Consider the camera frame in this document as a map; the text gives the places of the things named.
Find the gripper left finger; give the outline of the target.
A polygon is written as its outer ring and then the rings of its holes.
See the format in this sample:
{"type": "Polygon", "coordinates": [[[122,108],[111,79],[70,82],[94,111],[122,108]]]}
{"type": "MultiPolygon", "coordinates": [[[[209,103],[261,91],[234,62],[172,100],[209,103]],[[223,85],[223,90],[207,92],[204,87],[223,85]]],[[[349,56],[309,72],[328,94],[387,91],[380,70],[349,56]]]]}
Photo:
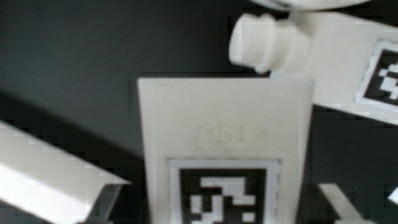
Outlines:
{"type": "Polygon", "coordinates": [[[94,201],[86,218],[76,224],[110,224],[110,215],[115,208],[120,189],[122,186],[118,184],[104,185],[94,201]]]}

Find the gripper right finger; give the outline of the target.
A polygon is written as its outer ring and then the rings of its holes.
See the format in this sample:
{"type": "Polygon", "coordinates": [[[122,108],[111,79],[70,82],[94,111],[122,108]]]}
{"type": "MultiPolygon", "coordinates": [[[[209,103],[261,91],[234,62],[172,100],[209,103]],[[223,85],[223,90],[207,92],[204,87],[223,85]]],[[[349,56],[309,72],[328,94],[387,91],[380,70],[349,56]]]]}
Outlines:
{"type": "MultiPolygon", "coordinates": [[[[337,215],[332,224],[388,224],[381,219],[364,216],[335,183],[321,183],[317,189],[337,215]]],[[[398,185],[385,189],[381,203],[398,210],[398,185]]]]}

